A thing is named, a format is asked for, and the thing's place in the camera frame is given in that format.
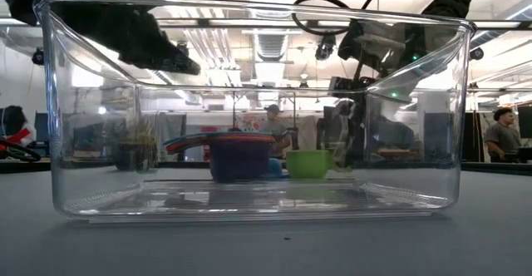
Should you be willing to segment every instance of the green bowl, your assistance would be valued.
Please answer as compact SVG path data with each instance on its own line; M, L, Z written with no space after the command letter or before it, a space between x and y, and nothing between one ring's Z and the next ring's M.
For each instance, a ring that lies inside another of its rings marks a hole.
M286 153L286 169L293 180L320 180L331 167L328 150L291 150Z

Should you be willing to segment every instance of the transparent storage container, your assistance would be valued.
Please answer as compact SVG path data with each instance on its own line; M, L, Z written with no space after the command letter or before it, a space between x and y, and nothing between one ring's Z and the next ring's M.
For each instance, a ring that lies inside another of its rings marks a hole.
M470 22L216 0L36 13L53 200L70 218L392 217L458 200ZM350 32L310 34L293 14Z

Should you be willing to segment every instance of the cap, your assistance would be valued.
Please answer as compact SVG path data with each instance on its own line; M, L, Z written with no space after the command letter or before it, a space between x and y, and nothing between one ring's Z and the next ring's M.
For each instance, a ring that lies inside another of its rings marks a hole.
M279 110L279 106L277 105L269 105L264 108L266 111L271 111L272 113L278 114L281 110Z

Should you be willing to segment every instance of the container rim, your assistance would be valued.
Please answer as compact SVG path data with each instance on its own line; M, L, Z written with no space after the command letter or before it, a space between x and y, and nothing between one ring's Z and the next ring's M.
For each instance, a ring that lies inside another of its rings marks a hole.
M438 17L431 15L410 14L400 12L374 11L374 10L360 10L353 8L340 7L325 7L325 6L308 6L308 5L293 5L272 2L250 2L250 1L235 1L235 0L34 0L33 11L37 18L41 21L41 13L43 9L55 2L105 2L105 3L127 3L137 5L159 5L163 6L186 6L186 7L224 7L233 9L253 9L257 11L290 11L290 12L323 12L327 14L334 14L338 16L345 16L351 19L374 19L382 20L401 20L404 22L419 24L446 24L454 27L464 27L470 31L473 36L476 32L476 25L466 19L452 18L452 17Z

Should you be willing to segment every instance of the tabletop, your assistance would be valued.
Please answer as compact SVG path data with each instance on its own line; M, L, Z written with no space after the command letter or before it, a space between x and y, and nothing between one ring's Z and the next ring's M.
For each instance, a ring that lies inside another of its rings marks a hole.
M532 178L463 172L429 218L82 224L50 172L0 175L0 275L529 275Z

